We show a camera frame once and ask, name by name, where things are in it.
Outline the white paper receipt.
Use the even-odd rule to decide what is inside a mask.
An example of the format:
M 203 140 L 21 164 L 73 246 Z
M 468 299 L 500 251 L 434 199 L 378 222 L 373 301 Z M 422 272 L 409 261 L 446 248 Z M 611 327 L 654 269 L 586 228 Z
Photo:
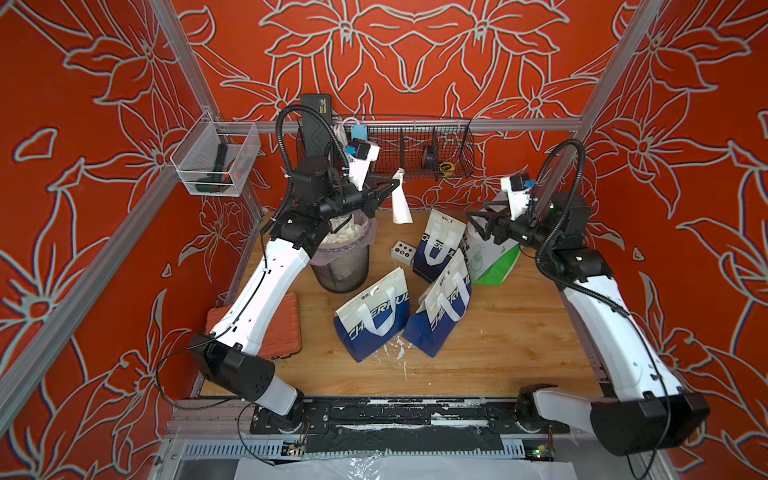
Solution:
M 393 222 L 395 224 L 411 224 L 413 222 L 412 214 L 404 192 L 405 170 L 399 168 L 392 179 L 399 181 L 399 185 L 391 194 Z

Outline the green and white tote bag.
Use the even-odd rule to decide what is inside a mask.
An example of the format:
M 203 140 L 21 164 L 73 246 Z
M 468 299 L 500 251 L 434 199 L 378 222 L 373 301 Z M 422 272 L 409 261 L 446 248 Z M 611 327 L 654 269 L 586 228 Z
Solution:
M 502 285 L 521 256 L 519 243 L 514 240 L 501 244 L 493 240 L 484 241 L 468 224 L 468 220 L 461 249 L 474 285 Z

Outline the small navy paper bag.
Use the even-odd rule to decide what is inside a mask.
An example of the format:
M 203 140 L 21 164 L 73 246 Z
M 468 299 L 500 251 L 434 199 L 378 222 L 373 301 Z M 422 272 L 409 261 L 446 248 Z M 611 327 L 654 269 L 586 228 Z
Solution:
M 465 231 L 465 222 L 432 209 L 414 255 L 414 273 L 429 283 L 435 281 L 459 250 Z

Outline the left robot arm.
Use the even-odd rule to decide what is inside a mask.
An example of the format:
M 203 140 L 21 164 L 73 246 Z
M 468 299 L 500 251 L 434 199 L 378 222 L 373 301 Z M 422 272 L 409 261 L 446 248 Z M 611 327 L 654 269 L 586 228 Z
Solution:
M 327 153 L 293 164 L 286 147 L 279 148 L 288 187 L 263 229 L 269 239 L 262 260 L 210 333 L 194 335 L 188 347 L 205 380 L 268 410 L 279 429 L 289 432 L 303 419 L 304 395 L 278 377 L 272 360 L 259 355 L 270 322 L 289 287 L 333 232 L 333 220 L 357 213 L 374 218 L 400 184 L 387 179 L 354 185 L 344 146 L 336 136 L 330 142 L 342 167 L 336 167 Z

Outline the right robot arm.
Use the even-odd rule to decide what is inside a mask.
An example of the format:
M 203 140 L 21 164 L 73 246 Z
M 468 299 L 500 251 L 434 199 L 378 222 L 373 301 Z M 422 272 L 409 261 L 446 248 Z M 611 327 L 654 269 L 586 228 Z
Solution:
M 504 181 L 505 200 L 467 215 L 483 240 L 512 240 L 534 250 L 536 268 L 558 288 L 602 391 L 588 398 L 552 384 L 523 387 L 516 423 L 529 433 L 563 424 L 592 435 L 615 456 L 679 447 L 710 415 L 709 403 L 664 364 L 629 312 L 607 261 L 587 245 L 591 208 L 580 194 L 584 145 L 567 139 L 545 162 L 569 147 L 577 164 L 567 191 L 543 201 L 537 181 L 513 175 Z

